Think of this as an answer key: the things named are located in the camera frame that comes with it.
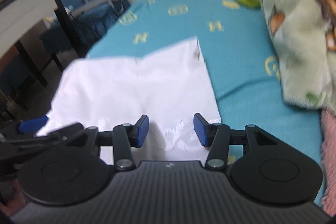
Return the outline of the white shirt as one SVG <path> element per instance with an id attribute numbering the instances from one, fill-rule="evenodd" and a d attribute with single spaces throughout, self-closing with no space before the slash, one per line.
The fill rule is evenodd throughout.
<path id="1" fill-rule="evenodd" d="M 205 161 L 208 151 L 193 117 L 219 122 L 215 94 L 197 37 L 142 58 L 110 57 L 72 62 L 63 72 L 47 123 L 38 135 L 79 122 L 108 131 L 149 117 L 149 132 L 136 162 Z"/>

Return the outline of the teal patterned bed sheet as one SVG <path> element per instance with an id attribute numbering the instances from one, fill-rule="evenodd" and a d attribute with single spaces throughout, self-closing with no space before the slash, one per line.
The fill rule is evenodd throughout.
<path id="1" fill-rule="evenodd" d="M 321 162 L 319 112 L 282 100 L 264 15 L 235 0 L 137 0 L 88 53 L 141 57 L 197 36 L 222 122 L 255 124 Z"/>

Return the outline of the white desk with black edge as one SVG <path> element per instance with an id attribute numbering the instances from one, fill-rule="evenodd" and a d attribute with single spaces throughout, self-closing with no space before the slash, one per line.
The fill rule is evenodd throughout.
<path id="1" fill-rule="evenodd" d="M 1 0 L 1 57 L 16 48 L 25 66 L 43 86 L 47 81 L 24 48 L 21 38 L 56 11 L 63 12 L 59 19 L 67 15 L 61 0 Z"/>

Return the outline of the grey bag on chair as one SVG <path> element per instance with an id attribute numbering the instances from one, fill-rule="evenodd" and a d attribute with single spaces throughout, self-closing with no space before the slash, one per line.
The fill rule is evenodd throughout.
<path id="1" fill-rule="evenodd" d="M 90 2 L 86 3 L 85 5 L 80 6 L 77 9 L 74 9 L 73 11 L 71 11 L 70 15 L 72 15 L 74 18 L 77 18 L 78 16 L 80 16 L 81 14 L 90 11 L 100 5 L 103 4 L 109 4 L 111 5 L 113 2 L 116 2 L 119 0 L 91 0 Z"/>

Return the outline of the green fleece cartoon blanket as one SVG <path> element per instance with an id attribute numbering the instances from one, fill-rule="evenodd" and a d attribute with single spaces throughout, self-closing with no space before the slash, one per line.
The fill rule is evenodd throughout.
<path id="1" fill-rule="evenodd" d="M 286 103 L 335 110 L 335 0 L 260 0 Z"/>

